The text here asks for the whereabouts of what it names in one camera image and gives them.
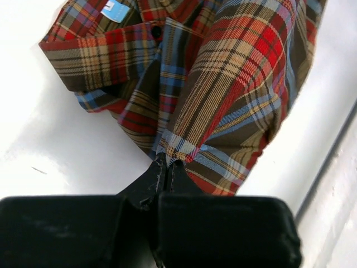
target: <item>cloth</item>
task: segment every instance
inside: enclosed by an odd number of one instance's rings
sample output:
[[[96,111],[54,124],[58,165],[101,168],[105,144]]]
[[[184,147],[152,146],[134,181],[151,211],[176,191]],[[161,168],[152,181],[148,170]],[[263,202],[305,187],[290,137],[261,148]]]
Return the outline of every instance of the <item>cloth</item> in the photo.
[[[326,0],[70,0],[40,46],[88,112],[109,110],[205,192],[234,195],[291,109]]]

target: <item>shirt label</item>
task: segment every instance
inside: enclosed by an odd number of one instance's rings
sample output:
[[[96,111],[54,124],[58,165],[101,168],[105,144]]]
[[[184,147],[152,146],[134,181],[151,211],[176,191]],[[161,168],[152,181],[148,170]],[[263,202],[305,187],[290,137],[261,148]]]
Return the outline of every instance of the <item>shirt label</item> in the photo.
[[[108,19],[115,21],[117,23],[121,23],[125,16],[128,14],[130,8],[120,4],[116,0],[109,0],[101,13],[107,17]]]

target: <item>scratch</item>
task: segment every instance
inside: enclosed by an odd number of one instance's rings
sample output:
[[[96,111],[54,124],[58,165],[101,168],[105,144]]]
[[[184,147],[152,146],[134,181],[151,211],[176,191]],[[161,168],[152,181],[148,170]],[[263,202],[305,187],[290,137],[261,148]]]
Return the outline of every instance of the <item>scratch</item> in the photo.
[[[42,174],[47,175],[47,173],[44,172],[44,171],[42,171],[42,170],[39,170],[39,169],[37,169],[37,168],[35,168],[35,167],[33,167],[33,166],[32,166],[32,168],[33,168],[34,170],[38,171],[39,173],[42,173]]]

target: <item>plaid shirt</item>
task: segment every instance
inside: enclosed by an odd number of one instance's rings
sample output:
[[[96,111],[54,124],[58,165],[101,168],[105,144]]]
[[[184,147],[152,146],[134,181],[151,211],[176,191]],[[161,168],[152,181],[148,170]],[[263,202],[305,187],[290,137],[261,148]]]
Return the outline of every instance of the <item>plaid shirt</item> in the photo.
[[[326,0],[69,0],[40,46],[88,112],[109,110],[152,158],[233,195],[312,63]]]

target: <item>plaid fabric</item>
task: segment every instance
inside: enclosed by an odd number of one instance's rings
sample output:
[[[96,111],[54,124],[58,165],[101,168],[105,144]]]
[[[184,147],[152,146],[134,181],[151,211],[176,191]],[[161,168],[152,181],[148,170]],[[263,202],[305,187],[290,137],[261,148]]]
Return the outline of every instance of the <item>plaid fabric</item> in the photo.
[[[63,83],[151,157],[233,195],[306,79],[325,0],[120,0],[121,23],[106,3],[68,1],[40,43]]]

